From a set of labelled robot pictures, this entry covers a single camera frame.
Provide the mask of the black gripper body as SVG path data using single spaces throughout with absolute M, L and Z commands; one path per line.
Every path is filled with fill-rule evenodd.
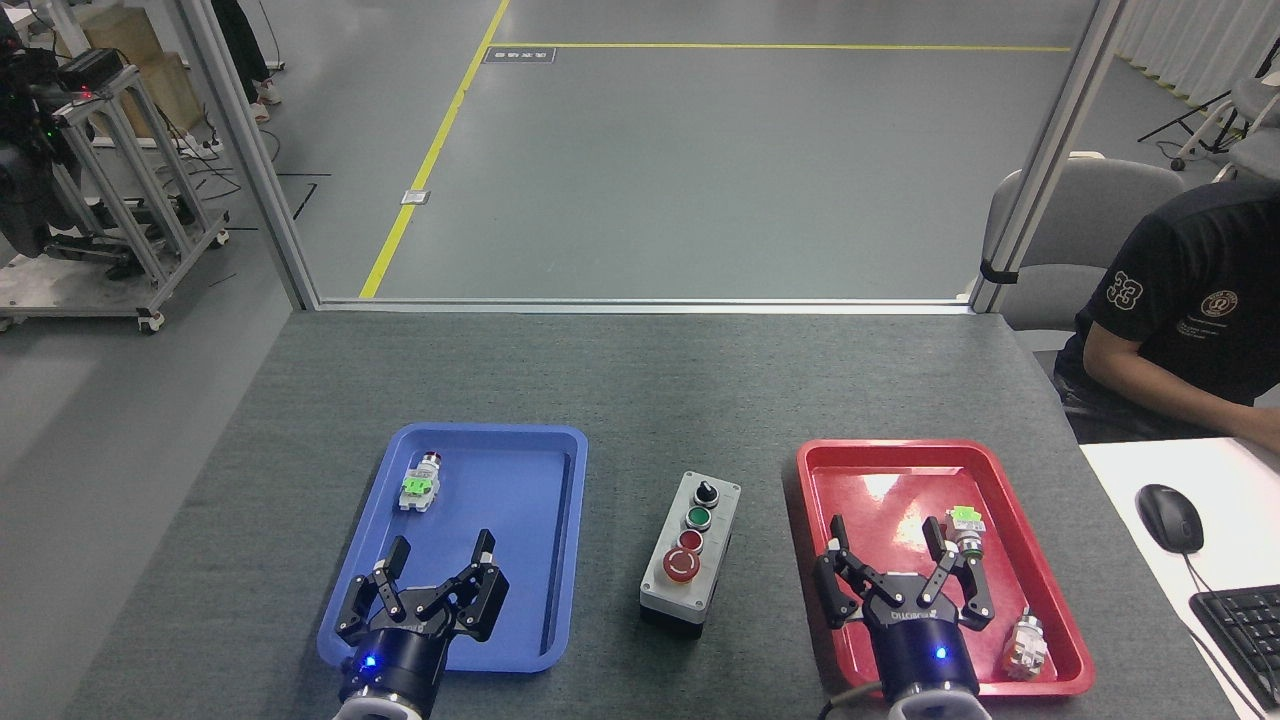
M 979 694 L 955 603 L 940 596 L 928 607 L 909 600 L 892 607 L 881 597 L 864 603 L 882 691 L 896 702 L 923 691 Z
M 339 717 L 428 717 L 434 707 L 451 641 L 419 625 L 374 629 L 343 665 Z

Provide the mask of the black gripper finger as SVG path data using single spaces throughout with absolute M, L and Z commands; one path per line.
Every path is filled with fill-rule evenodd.
M 447 641 L 466 635 L 486 642 L 495 628 L 509 583 L 493 553 L 497 539 L 488 529 L 477 533 L 470 564 L 442 585 L 429 588 L 413 606 L 425 632 Z
M 984 630 L 996 615 L 983 566 L 986 523 L 982 518 L 948 518 L 943 525 L 938 518 L 927 518 L 922 532 L 936 566 L 922 587 L 919 606 L 932 607 L 942 596 L 945 582 L 956 577 L 964 594 L 957 623 L 975 632 Z
M 883 574 L 849 548 L 842 515 L 831 518 L 829 533 L 826 550 L 815 557 L 813 579 L 822 616 L 831 630 L 838 630 L 872 597 L 892 603 L 892 591 Z
M 385 556 L 374 564 L 370 573 L 349 580 L 334 620 L 334 632 L 343 642 L 357 644 L 372 630 L 375 612 L 371 611 L 376 600 L 393 623 L 404 619 L 396 582 L 404 570 L 410 551 L 410 542 L 403 536 L 396 536 Z

